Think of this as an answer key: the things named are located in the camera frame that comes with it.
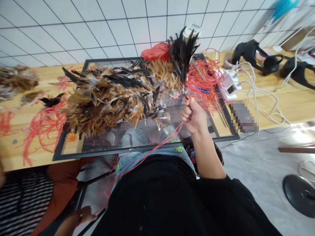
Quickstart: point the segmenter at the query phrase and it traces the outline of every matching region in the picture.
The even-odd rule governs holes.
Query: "black sleeve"
[[[199,196],[210,214],[230,235],[281,235],[238,180],[199,179]]]

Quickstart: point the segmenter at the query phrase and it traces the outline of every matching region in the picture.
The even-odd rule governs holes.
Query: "jeans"
[[[163,142],[166,138],[170,136],[170,134],[175,130],[174,126],[168,125],[163,128],[161,142]],[[180,139],[176,133],[176,136],[170,140],[170,142],[180,142]],[[130,148],[132,147],[140,147],[150,145],[149,138],[145,135],[145,133],[140,129],[129,128],[124,136],[122,137],[119,148]],[[127,152],[120,153],[119,158],[117,160],[117,172],[116,179],[113,189],[116,187],[120,178],[129,172],[132,168],[134,168],[150,151],[135,151],[135,152]],[[193,163],[191,162],[187,152],[185,151],[183,146],[179,147],[168,147],[157,149],[153,151],[150,155],[167,155],[167,156],[177,156],[183,159],[195,172],[195,168]]]

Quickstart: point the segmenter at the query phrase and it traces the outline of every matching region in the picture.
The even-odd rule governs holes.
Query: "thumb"
[[[199,104],[195,101],[194,97],[192,97],[189,101],[189,106],[192,111],[197,111],[199,109]]]

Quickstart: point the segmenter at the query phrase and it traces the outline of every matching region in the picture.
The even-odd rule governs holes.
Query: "black headphones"
[[[284,64],[283,68],[280,71],[280,76],[282,78],[286,78],[288,74],[294,69],[295,65],[294,57],[285,57],[285,59],[287,59],[287,62]],[[315,86],[309,84],[305,78],[306,68],[315,71],[315,68],[312,65],[308,64],[307,62],[297,61],[296,69],[291,73],[291,78],[300,85],[315,90]]]
[[[263,67],[257,65],[256,50],[259,51],[259,54],[261,56],[266,58],[263,62]],[[247,43],[240,43],[236,46],[233,53],[232,64],[236,65],[236,63],[240,61],[241,56],[254,68],[260,70],[265,76],[279,70],[279,64],[283,60],[283,55],[269,56],[264,50],[259,47],[259,43],[254,39],[248,41]]]

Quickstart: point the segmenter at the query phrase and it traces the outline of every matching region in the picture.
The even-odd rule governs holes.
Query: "gray floor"
[[[284,236],[315,235],[315,219],[297,212],[286,200],[282,191],[282,179],[288,174],[298,174],[299,163],[305,160],[315,161],[315,155],[278,151],[279,146],[314,142],[314,126],[315,124],[310,122],[291,125],[284,131],[282,131],[284,128],[268,130],[277,132],[273,134],[261,131],[257,137],[233,143],[222,149],[224,168],[228,175],[241,180],[252,192],[270,221]],[[224,147],[230,143],[217,144],[219,147]],[[88,166],[89,170],[82,172],[78,178],[88,180],[108,171],[102,162],[101,158],[97,159]],[[83,205],[91,205],[93,212],[105,207],[107,197],[104,191],[111,183],[112,181],[107,178],[89,187]],[[83,227],[78,227],[74,235]]]

